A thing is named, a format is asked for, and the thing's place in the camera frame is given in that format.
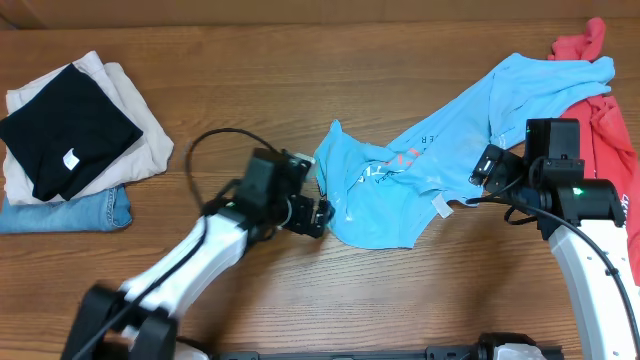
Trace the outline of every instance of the blue garment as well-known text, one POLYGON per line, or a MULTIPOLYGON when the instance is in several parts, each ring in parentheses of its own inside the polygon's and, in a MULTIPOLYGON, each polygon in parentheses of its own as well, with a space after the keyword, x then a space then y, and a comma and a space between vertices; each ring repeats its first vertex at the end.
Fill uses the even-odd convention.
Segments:
POLYGON ((113 231, 131 223, 131 203, 120 185, 71 201, 9 205, 0 213, 0 234, 113 231))
POLYGON ((608 57, 590 63, 513 54, 386 147, 360 143, 334 121, 314 155, 320 191, 336 211, 331 230, 356 247, 413 247, 437 214, 438 195, 464 203, 482 194, 469 176, 487 145, 522 142, 527 119, 558 117, 610 91, 614 74, 608 57))

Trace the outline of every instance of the wooden table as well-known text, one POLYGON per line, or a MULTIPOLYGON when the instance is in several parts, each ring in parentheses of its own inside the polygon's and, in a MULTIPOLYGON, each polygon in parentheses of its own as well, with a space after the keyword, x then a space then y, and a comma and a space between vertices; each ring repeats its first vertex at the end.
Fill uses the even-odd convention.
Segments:
MULTIPOLYGON (((640 21, 608 21, 614 93, 640 145, 640 21)), ((97 50, 119 62, 175 142, 166 174, 132 184, 133 224, 110 234, 0 238, 0 359, 57 359, 85 291, 118 286, 190 231, 182 154, 205 130, 251 130, 312 154, 333 119, 386 144, 513 52, 545 58, 582 21, 177 27, 0 33, 0 91, 97 50)), ((248 140, 195 156, 204 191, 244 170, 248 140)), ((501 206, 435 219, 413 250, 367 251, 287 233, 257 246, 193 305, 182 333, 221 350, 421 349, 524 332, 581 358, 567 288, 535 226, 501 206)))

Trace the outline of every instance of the black folded shirt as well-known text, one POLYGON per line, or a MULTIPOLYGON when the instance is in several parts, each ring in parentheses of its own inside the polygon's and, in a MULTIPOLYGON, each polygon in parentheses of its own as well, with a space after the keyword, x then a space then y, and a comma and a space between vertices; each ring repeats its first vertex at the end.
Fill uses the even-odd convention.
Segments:
POLYGON ((73 65, 0 121, 0 139, 42 201, 57 194, 71 199, 141 136, 98 84, 73 65))

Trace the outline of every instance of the white label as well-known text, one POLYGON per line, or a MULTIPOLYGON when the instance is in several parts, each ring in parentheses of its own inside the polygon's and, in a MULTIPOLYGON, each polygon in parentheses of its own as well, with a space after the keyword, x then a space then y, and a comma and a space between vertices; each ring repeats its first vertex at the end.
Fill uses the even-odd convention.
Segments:
POLYGON ((72 148, 64 155, 64 157, 62 158, 62 161, 64 162, 64 166, 66 166, 67 169, 73 170, 73 168, 75 168, 76 165, 78 165, 78 163, 80 162, 80 159, 78 159, 77 157, 75 157, 75 155, 73 155, 73 148, 72 148))
POLYGON ((436 211, 443 219, 447 218, 449 215, 453 214, 453 209, 447 205, 447 202, 444 201, 442 197, 442 193, 438 194, 435 199, 431 200, 431 204, 436 208, 436 211))

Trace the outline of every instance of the red garment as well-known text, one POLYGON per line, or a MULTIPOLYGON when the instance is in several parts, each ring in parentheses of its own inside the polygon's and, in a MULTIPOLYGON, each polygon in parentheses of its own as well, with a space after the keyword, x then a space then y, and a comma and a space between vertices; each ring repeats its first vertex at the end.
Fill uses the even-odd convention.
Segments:
MULTIPOLYGON (((593 18, 583 35, 560 36, 552 45, 554 54, 549 60, 593 61, 602 50, 604 33, 604 21, 593 18)), ((608 179, 618 192, 627 215, 631 271, 640 284, 640 173, 620 107, 613 96, 593 96, 573 105, 562 117, 580 121, 585 177, 608 179)))

